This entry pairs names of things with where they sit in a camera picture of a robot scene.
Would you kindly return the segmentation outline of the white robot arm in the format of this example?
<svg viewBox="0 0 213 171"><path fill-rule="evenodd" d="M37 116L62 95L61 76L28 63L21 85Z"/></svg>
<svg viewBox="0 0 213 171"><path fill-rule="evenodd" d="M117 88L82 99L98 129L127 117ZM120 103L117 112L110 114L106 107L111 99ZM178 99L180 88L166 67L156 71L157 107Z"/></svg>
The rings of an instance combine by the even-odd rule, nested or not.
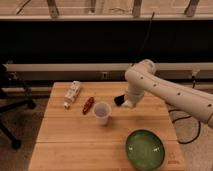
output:
<svg viewBox="0 0 213 171"><path fill-rule="evenodd" d="M128 86L123 106L134 108L148 91L213 129L212 94L163 80L155 76L155 72L155 64L148 59L126 70Z"/></svg>

